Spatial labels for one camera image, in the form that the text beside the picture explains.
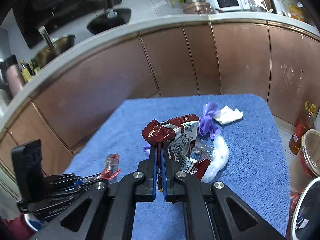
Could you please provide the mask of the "white tissue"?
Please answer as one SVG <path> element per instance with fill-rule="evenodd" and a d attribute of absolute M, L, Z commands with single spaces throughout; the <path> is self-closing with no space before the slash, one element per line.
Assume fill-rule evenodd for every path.
<path fill-rule="evenodd" d="M 225 106 L 220 110 L 220 113 L 215 115 L 213 118 L 219 124 L 226 125 L 242 119 L 243 112 L 239 111 L 237 108 L 232 110 L 230 107 Z"/>

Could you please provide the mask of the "cooking oil bottle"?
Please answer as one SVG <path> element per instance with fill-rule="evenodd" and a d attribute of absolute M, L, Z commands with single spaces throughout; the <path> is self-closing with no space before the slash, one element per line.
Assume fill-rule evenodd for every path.
<path fill-rule="evenodd" d="M 304 103 L 300 116 L 296 121 L 295 131 L 289 140 L 289 148 L 293 154 L 297 154 L 300 150 L 301 138 L 310 129 L 314 128 L 314 122 L 317 113 L 317 106 L 309 101 Z"/>

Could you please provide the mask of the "white round trash bin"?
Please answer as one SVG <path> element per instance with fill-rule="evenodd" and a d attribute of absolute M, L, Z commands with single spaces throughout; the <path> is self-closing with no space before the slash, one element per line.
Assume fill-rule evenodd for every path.
<path fill-rule="evenodd" d="M 290 239 L 319 239 L 319 177 L 310 181 L 293 211 Z"/>

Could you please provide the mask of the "dark red silver wrapper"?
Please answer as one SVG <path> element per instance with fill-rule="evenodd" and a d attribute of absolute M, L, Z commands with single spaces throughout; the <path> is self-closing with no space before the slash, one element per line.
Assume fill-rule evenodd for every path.
<path fill-rule="evenodd" d="M 204 158 L 195 160 L 190 157 L 195 148 L 199 131 L 199 117 L 195 114 L 179 116 L 160 123 L 152 120 L 142 130 L 142 136 L 153 147 L 166 147 L 169 158 L 177 161 L 182 171 L 201 180 L 210 165 Z"/>

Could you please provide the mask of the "wicker lined waste basket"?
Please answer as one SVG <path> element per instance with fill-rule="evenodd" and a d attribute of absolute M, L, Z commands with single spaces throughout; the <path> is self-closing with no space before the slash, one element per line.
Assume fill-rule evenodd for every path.
<path fill-rule="evenodd" d="M 299 155 L 305 174 L 319 177 L 319 131 L 310 129 L 302 136 Z"/>

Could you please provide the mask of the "black range hood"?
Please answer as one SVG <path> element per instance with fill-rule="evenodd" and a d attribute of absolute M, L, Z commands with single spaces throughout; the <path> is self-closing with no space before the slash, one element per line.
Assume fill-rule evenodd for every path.
<path fill-rule="evenodd" d="M 114 0 L 115 5 L 121 2 Z M 20 32 L 31 49 L 42 40 L 38 32 L 40 26 L 51 34 L 67 23 L 105 7 L 106 0 L 16 0 L 12 9 Z"/>

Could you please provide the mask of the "purple plastic wrapper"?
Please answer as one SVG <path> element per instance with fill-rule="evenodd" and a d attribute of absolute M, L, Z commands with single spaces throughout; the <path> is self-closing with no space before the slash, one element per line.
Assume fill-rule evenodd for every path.
<path fill-rule="evenodd" d="M 188 130 L 196 133 L 191 136 L 195 140 L 198 135 L 204 137 L 209 135 L 214 145 L 218 145 L 223 137 L 221 130 L 213 122 L 213 118 L 220 114 L 220 109 L 215 102 L 208 102 L 203 105 L 202 116 L 194 114 L 179 116 L 164 123 L 152 120 L 142 131 L 143 138 L 154 147 L 162 144 L 168 146 L 175 139 L 187 133 Z M 195 128 L 186 128 L 187 125 L 195 125 Z"/>

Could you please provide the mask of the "white microwave oven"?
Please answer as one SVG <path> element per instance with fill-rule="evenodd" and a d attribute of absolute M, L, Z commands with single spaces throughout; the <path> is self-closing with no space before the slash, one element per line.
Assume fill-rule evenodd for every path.
<path fill-rule="evenodd" d="M 222 11 L 250 9 L 248 0 L 215 0 L 216 8 Z"/>

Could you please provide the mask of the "bronze rice cooker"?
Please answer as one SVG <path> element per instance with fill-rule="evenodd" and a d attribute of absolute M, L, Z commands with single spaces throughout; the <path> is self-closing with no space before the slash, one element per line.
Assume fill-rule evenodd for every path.
<path fill-rule="evenodd" d="M 191 2 L 181 5 L 184 14 L 212 14 L 213 10 L 207 2 Z"/>

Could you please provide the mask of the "brown kitchen cabinet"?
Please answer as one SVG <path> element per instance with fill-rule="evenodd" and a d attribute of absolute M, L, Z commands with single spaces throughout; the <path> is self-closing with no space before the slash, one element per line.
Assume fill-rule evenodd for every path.
<path fill-rule="evenodd" d="M 40 139 L 45 174 L 73 155 L 126 99 L 252 93 L 281 103 L 318 101 L 319 31 L 274 14 L 159 17 L 95 35 L 26 84 L 1 118 L 1 167 L 10 150 Z"/>

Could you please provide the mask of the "black wok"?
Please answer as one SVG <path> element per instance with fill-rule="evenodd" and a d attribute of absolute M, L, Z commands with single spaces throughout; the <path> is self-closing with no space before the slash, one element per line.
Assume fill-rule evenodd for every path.
<path fill-rule="evenodd" d="M 104 13 L 97 16 L 87 25 L 87 30 L 93 35 L 102 33 L 129 23 L 132 10 L 129 8 L 114 9 L 114 0 L 106 0 Z"/>

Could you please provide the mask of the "green oil bottle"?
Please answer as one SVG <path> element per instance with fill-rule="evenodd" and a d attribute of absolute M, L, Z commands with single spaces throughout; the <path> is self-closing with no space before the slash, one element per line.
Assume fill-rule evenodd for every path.
<path fill-rule="evenodd" d="M 32 59 L 29 63 L 25 63 L 23 60 L 21 60 L 20 63 L 21 73 L 26 83 L 28 83 L 35 75 L 39 74 L 41 70 L 34 59 Z"/>

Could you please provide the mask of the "clear red candy wrapper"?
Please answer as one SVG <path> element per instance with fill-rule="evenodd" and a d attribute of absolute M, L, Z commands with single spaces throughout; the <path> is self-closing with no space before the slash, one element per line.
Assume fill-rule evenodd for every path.
<path fill-rule="evenodd" d="M 106 157 L 105 160 L 105 168 L 104 170 L 100 173 L 102 176 L 110 177 L 113 174 L 120 173 L 120 169 L 118 168 L 120 161 L 120 156 L 119 154 L 110 154 Z"/>

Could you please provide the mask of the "steel wok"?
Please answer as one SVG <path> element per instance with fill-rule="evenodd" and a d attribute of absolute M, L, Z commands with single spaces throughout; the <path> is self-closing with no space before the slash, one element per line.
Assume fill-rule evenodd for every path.
<path fill-rule="evenodd" d="M 34 57 L 40 68 L 75 45 L 75 35 L 73 34 L 51 39 L 44 26 L 39 27 L 38 31 L 46 44 Z"/>

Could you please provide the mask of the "clear white plastic bag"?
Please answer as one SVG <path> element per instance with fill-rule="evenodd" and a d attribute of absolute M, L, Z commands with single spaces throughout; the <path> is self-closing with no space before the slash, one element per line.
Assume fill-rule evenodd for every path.
<path fill-rule="evenodd" d="M 196 160 L 196 164 L 190 173 L 199 181 L 210 183 L 217 173 L 225 167 L 229 155 L 230 150 L 222 135 L 215 137 L 213 147 L 197 138 L 195 146 L 190 151 L 190 157 Z"/>

